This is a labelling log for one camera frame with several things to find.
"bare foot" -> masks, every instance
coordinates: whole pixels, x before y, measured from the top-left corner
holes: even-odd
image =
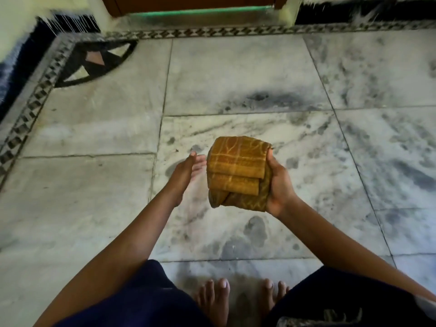
[[[274,296],[274,283],[270,279],[265,279],[260,291],[259,308],[262,319],[272,310],[274,305],[280,301],[291,287],[286,286],[286,283],[279,281],[279,290],[277,296]]]
[[[227,324],[229,293],[227,279],[220,279],[216,285],[214,280],[207,281],[195,295],[198,306],[215,327],[225,327]]]

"brown wooden door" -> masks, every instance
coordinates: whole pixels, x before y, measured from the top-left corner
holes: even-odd
[[[212,8],[247,7],[254,5],[273,5],[274,0],[104,0],[117,6],[119,15],[133,12],[194,10]]]

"checkered border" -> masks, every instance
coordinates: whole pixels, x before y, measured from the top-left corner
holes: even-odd
[[[264,27],[201,27],[196,29],[152,30],[109,32],[106,35],[97,33],[68,33],[60,43],[57,51],[39,80],[34,92],[27,101],[27,105],[13,126],[4,145],[0,148],[0,189],[21,148],[36,121],[41,109],[54,87],[57,77],[61,73],[74,45],[83,41],[113,41],[113,40],[147,40],[168,39],[184,37],[243,37],[274,34],[309,34],[330,32],[365,32],[365,31],[397,31],[434,29],[436,21],[398,21],[398,22],[372,22],[354,25],[351,23],[313,24]]]

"person's right arm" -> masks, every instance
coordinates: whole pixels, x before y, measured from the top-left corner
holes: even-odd
[[[279,219],[326,266],[383,281],[436,302],[436,296],[351,239],[295,194],[285,167],[268,151],[272,169],[267,212]]]

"folded cloth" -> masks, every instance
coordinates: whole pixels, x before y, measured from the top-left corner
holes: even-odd
[[[272,172],[271,144],[248,136],[221,136],[209,150],[207,178],[211,207],[265,211]]]

